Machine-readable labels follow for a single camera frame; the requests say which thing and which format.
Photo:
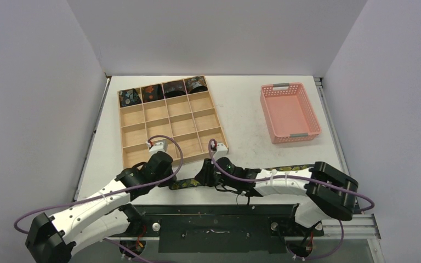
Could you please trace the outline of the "blue yellow floral tie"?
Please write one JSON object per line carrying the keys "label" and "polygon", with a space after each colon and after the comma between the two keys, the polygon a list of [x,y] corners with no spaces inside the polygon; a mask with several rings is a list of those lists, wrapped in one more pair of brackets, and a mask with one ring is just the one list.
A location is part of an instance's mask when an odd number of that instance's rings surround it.
{"label": "blue yellow floral tie", "polygon": [[[266,168],[265,170],[276,170],[282,172],[289,172],[289,171],[299,171],[304,169],[312,168],[313,164],[305,164],[305,165],[290,165],[284,167],[274,167],[274,168]],[[235,173],[233,176],[236,177],[244,177],[245,179],[255,179],[256,172],[259,172],[261,169],[256,168],[243,168],[237,167],[234,169]],[[247,189],[250,186],[254,185],[255,183],[250,182],[243,182],[238,180],[233,180],[226,175],[220,175],[217,173],[216,168],[212,167],[212,164],[208,166],[207,164],[203,165],[203,168],[194,178],[188,178],[183,180],[176,180],[168,185],[170,190],[179,190],[184,188],[191,188],[191,187],[200,187],[200,186],[208,186],[208,187],[216,187],[222,185],[223,190],[226,190],[225,186],[232,187],[237,191],[248,191]]]}

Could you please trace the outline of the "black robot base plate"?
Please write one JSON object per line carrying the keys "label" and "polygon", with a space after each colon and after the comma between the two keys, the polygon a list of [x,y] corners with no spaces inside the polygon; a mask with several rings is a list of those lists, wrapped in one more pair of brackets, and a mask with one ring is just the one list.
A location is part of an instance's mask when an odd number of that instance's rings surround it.
{"label": "black robot base plate", "polygon": [[284,239],[306,245],[321,226],[294,222],[292,204],[135,205],[134,222],[119,238],[158,238],[160,253],[284,253]]}

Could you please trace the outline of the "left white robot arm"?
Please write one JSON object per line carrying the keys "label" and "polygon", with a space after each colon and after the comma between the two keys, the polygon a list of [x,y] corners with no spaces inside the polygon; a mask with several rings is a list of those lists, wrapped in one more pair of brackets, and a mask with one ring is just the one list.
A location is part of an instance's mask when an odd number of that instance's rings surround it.
{"label": "left white robot arm", "polygon": [[25,241],[36,262],[69,262],[80,250],[106,237],[146,231],[146,221],[131,202],[172,175],[173,159],[154,153],[147,162],[124,169],[99,192],[100,197],[48,216],[37,215]]}

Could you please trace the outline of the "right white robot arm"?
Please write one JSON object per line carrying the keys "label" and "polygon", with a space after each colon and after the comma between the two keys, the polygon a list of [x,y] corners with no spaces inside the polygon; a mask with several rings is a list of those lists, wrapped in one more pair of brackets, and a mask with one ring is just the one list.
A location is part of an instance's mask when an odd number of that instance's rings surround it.
{"label": "right white robot arm", "polygon": [[325,162],[297,169],[259,169],[238,167],[226,157],[218,159],[217,164],[205,159],[194,179],[202,186],[231,187],[246,197],[306,197],[288,219],[288,228],[295,235],[302,235],[324,219],[350,221],[354,213],[354,194],[359,186],[355,179]]}

